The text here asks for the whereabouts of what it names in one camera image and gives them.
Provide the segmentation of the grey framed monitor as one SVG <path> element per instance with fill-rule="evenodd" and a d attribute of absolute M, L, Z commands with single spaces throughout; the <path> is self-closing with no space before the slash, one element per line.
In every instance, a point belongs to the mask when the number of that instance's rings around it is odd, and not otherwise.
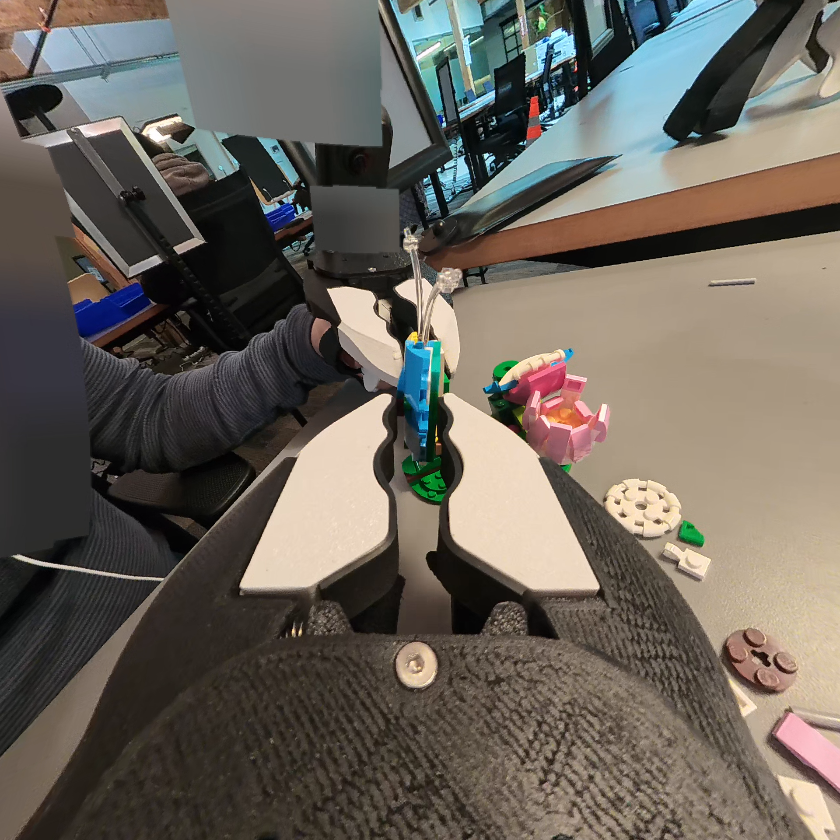
<path fill-rule="evenodd" d="M 127 278 L 204 243 L 122 118 L 31 141 L 47 149 L 74 219 Z"/>

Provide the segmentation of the idle hand-held gripper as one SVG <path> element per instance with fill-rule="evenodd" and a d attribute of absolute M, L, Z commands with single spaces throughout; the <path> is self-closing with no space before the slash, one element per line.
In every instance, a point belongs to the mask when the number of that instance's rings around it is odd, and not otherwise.
<path fill-rule="evenodd" d="M 676 142 L 733 127 L 758 97 L 797 62 L 822 77 L 817 97 L 838 98 L 839 12 L 825 1 L 756 2 L 668 115 L 663 131 Z"/>

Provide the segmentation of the person's torso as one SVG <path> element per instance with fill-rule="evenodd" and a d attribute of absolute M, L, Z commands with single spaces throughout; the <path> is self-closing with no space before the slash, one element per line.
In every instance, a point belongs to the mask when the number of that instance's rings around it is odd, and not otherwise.
<path fill-rule="evenodd" d="M 29 556 L 118 577 L 1 559 L 2 753 L 178 561 L 160 534 L 96 490 L 86 537 Z"/>

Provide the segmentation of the group of white lego pieces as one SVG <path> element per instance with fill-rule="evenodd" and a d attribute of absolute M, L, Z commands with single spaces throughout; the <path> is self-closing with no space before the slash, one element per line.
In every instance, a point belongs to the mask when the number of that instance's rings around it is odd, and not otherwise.
<path fill-rule="evenodd" d="M 698 580 L 702 580 L 711 562 L 704 555 L 681 549 L 671 542 L 665 544 L 662 556 L 675 562 L 680 571 Z M 836 827 L 819 786 L 781 775 L 776 778 L 786 801 L 793 806 L 810 835 L 814 839 L 832 838 Z"/>

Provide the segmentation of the black monitor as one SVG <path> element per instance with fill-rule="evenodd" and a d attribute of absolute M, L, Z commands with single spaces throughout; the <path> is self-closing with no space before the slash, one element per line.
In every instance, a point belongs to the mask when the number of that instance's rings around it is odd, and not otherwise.
<path fill-rule="evenodd" d="M 281 203 L 293 194 L 292 184 L 258 138 L 237 134 L 222 138 L 221 143 L 245 171 L 263 204 Z"/>

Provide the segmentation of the brown round lego plate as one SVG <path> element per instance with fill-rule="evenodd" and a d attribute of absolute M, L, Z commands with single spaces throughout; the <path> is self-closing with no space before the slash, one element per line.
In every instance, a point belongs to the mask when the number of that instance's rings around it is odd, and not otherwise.
<path fill-rule="evenodd" d="M 775 637 L 750 626 L 732 633 L 723 650 L 733 670 L 751 686 L 781 693 L 796 680 L 798 663 Z"/>

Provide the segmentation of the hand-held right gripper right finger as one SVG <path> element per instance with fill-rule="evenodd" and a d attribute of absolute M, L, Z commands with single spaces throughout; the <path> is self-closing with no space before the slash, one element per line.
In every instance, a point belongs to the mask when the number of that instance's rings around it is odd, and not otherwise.
<path fill-rule="evenodd" d="M 437 578 L 455 599 L 588 597 L 600 585 L 539 457 L 454 394 L 442 461 Z"/>

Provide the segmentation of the person's left hand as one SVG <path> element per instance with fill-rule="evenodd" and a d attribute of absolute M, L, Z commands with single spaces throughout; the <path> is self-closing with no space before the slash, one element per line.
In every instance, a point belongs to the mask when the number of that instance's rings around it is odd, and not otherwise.
<path fill-rule="evenodd" d="M 324 362 L 344 378 L 360 383 L 368 392 L 388 390 L 386 383 L 366 385 L 362 365 L 341 344 L 340 331 L 330 321 L 315 317 L 310 330 L 311 346 Z"/>

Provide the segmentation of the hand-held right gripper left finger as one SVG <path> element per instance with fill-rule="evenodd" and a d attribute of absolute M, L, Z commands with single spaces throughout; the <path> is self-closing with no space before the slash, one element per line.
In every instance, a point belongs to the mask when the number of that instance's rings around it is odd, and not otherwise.
<path fill-rule="evenodd" d="M 398 570 L 396 402 L 379 394 L 310 440 L 239 584 L 241 595 L 382 597 Z"/>

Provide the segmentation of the grey framed board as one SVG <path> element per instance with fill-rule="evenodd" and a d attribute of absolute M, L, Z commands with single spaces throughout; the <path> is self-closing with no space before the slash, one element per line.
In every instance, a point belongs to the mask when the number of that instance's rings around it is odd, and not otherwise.
<path fill-rule="evenodd" d="M 452 154 L 390 2 L 379 1 L 379 15 L 381 103 L 393 129 L 387 185 L 404 192 Z"/>

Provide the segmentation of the lego flower butterfly model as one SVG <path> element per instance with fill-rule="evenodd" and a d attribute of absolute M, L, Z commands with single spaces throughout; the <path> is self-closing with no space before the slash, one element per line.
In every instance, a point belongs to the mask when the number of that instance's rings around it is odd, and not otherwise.
<path fill-rule="evenodd" d="M 458 269 L 442 269 L 430 285 L 419 265 L 419 237 L 409 229 L 404 233 L 403 247 L 410 257 L 416 284 L 415 332 L 420 341 L 426 342 L 431 340 L 431 315 L 436 298 L 440 293 L 453 291 L 460 282 L 461 273 Z M 538 353 L 514 364 L 499 364 L 485 389 L 490 404 L 488 415 L 520 437 L 539 458 L 547 459 L 565 471 L 586 458 L 594 444 L 606 439 L 611 415 L 606 404 L 596 411 L 585 404 L 582 396 L 586 379 L 568 372 L 567 362 L 571 356 L 571 350 L 559 349 Z M 436 458 L 419 464 L 404 443 L 408 452 L 402 462 L 406 482 L 418 496 L 434 504 L 444 502 L 448 492 L 446 467 L 442 461 L 442 432 L 446 420 L 440 408 L 442 397 L 451 394 L 448 388 L 449 376 L 445 367 L 444 393 L 438 399 Z M 403 397 L 398 391 L 397 403 L 404 416 Z"/>

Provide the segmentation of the blue lego butterfly wing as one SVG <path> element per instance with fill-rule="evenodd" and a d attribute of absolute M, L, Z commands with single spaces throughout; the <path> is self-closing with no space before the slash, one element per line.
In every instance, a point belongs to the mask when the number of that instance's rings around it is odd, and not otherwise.
<path fill-rule="evenodd" d="M 402 395 L 405 444 L 419 464 L 436 458 L 438 399 L 445 391 L 442 344 L 422 342 L 417 332 L 405 341 L 404 363 L 397 386 Z"/>

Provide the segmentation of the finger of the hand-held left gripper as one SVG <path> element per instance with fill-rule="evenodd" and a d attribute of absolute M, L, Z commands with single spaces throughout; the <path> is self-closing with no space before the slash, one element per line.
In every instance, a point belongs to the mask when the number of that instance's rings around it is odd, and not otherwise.
<path fill-rule="evenodd" d="M 370 290 L 352 287 L 328 289 L 339 317 L 339 343 L 360 364 L 364 388 L 372 392 L 381 383 L 397 386 L 403 370 L 402 345 L 390 333 Z"/>
<path fill-rule="evenodd" d="M 392 296 L 392 322 L 397 338 L 404 341 L 417 329 L 417 300 L 414 280 L 405 280 L 394 287 Z M 442 343 L 447 375 L 453 378 L 459 362 L 459 331 L 455 310 L 440 293 L 430 318 L 430 340 Z"/>

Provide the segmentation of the pink lego plate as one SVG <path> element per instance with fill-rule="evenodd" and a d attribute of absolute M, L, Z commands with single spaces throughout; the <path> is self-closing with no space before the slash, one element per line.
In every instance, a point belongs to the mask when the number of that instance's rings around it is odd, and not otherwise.
<path fill-rule="evenodd" d="M 773 730 L 775 740 L 839 792 L 839 747 L 791 710 Z"/>

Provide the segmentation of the person's left forearm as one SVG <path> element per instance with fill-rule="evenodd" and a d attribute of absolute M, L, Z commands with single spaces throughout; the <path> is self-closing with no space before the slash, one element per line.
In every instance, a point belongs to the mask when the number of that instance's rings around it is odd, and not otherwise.
<path fill-rule="evenodd" d="M 121 472 L 179 472 L 241 445 L 340 375 L 313 348 L 304 305 L 238 352 L 159 374 L 80 340 L 90 449 Z"/>

